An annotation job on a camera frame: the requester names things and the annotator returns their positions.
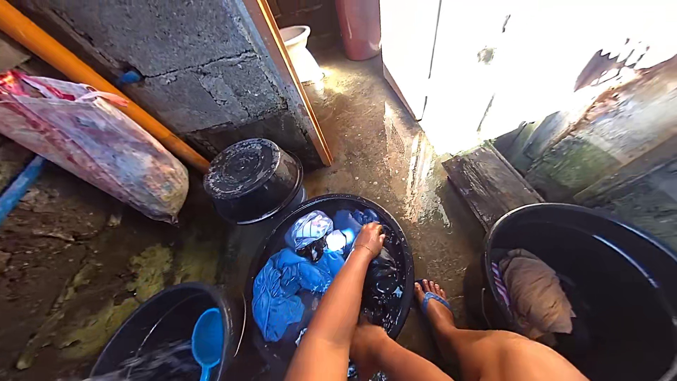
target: wooden door frame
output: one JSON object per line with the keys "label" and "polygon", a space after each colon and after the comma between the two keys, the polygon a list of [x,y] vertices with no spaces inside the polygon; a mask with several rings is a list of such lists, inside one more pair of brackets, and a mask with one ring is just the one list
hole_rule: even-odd
{"label": "wooden door frame", "polygon": [[327,142],[322,135],[320,124],[315,113],[310,106],[310,101],[306,96],[303,86],[291,64],[291,59],[284,47],[284,40],[280,36],[280,30],[275,22],[270,6],[266,0],[242,0],[254,27],[258,30],[261,40],[267,49],[273,64],[278,69],[282,78],[284,87],[290,96],[289,107],[296,107],[302,117],[308,119],[311,123],[302,123],[310,137],[315,150],[318,152],[322,163],[329,167],[333,164],[332,157]]}

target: blue flip-flop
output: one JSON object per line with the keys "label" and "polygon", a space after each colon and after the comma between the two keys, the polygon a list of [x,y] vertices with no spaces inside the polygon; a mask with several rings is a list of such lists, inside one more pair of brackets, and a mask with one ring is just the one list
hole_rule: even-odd
{"label": "blue flip-flop", "polygon": [[[421,289],[425,290],[425,288],[423,288],[423,279],[417,279],[414,282],[418,283],[421,286]],[[423,296],[423,303],[421,303],[421,306],[420,306],[421,311],[423,311],[424,315],[426,315],[426,316],[428,315],[428,301],[430,299],[435,299],[436,301],[442,303],[444,305],[444,307],[447,307],[447,309],[449,311],[452,311],[452,307],[449,305],[449,303],[446,300],[444,300],[441,296],[437,295],[434,292],[427,291],[427,292],[425,292],[425,294]]]}

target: bracelet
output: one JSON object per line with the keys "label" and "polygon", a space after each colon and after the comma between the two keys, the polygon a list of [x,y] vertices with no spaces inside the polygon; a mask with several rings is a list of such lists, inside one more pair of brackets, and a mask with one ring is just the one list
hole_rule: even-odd
{"label": "bracelet", "polygon": [[357,247],[364,247],[365,249],[369,250],[369,252],[370,252],[373,256],[376,256],[376,253],[374,253],[374,252],[372,251],[371,247],[367,247],[367,246],[365,246],[365,245],[355,245],[355,247],[353,248],[353,250],[354,250],[355,248],[357,248]]}

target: pink container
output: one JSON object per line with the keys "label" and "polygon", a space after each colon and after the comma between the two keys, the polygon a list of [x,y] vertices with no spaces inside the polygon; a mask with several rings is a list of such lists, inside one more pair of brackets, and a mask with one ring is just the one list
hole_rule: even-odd
{"label": "pink container", "polygon": [[366,60],[380,51],[380,12],[378,0],[336,0],[338,23],[345,55]]}

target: brown cloth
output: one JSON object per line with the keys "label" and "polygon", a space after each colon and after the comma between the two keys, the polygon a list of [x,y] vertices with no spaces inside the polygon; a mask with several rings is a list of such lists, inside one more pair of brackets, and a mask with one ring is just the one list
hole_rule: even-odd
{"label": "brown cloth", "polygon": [[535,340],[549,333],[571,333],[576,315],[554,270],[524,249],[510,250],[498,265],[524,336]]}

